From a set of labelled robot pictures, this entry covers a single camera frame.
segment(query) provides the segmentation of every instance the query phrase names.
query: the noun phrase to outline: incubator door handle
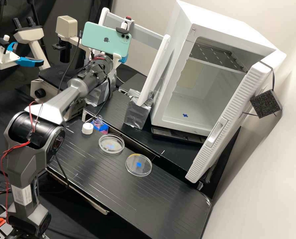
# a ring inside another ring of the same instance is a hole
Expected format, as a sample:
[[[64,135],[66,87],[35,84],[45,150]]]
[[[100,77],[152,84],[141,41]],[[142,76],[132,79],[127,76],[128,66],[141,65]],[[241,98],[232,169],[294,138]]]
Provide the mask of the incubator door handle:
[[[205,145],[208,147],[212,147],[214,142],[216,141],[216,139],[218,138],[219,134],[221,133],[221,131],[224,129],[225,125],[227,124],[228,120],[221,117],[217,123],[215,124],[215,126],[213,127],[210,135],[208,136]]]

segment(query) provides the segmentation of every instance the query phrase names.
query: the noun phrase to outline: petri dish lid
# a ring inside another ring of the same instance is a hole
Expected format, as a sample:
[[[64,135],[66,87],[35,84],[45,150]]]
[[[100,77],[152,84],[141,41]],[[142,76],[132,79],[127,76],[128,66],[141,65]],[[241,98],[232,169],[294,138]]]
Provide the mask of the petri dish lid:
[[[106,153],[120,153],[124,147],[124,140],[115,134],[105,134],[98,140],[99,147]]]
[[[133,175],[143,177],[150,174],[152,164],[146,156],[142,154],[132,154],[126,159],[126,169]]]

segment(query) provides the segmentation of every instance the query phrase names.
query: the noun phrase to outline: microscope focus knob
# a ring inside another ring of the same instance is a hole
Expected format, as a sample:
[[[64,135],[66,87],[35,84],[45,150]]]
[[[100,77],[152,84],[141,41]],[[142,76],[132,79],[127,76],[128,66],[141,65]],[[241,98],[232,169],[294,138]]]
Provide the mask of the microscope focus knob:
[[[40,98],[43,98],[46,96],[46,91],[44,89],[40,88],[40,89],[34,91],[34,94],[35,94],[36,98],[40,99]]]
[[[3,40],[4,41],[9,41],[10,40],[10,36],[9,35],[4,35]]]

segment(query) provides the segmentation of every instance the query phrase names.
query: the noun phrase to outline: blue sticker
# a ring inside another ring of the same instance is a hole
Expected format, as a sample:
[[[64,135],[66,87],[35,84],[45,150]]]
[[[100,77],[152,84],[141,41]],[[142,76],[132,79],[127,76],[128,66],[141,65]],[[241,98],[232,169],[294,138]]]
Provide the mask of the blue sticker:
[[[106,147],[109,148],[109,149],[114,149],[115,148],[115,146],[112,145],[112,144],[108,144]]]

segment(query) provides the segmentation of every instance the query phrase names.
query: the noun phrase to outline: black cylinder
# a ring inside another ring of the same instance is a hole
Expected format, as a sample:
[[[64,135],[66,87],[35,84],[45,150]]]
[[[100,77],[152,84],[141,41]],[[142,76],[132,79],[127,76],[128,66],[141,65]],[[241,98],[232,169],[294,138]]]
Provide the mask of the black cylinder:
[[[36,116],[32,117],[33,125],[35,126]],[[36,124],[35,133],[32,133],[30,115],[27,112],[23,112],[14,120],[13,124],[11,125],[9,129],[9,137],[18,143],[25,143],[30,140],[31,143],[29,146],[39,149],[45,145],[48,137],[56,127],[57,125],[39,119]]]
[[[44,89],[40,88],[40,89],[34,91],[34,94],[35,94],[36,98],[39,99],[39,98],[43,98],[46,96],[46,91]]]
[[[71,48],[72,48],[71,43],[69,43],[68,41],[59,40],[59,44],[61,46],[66,47],[64,50],[60,51],[59,61],[63,62],[63,63],[69,63],[70,58],[71,58]]]

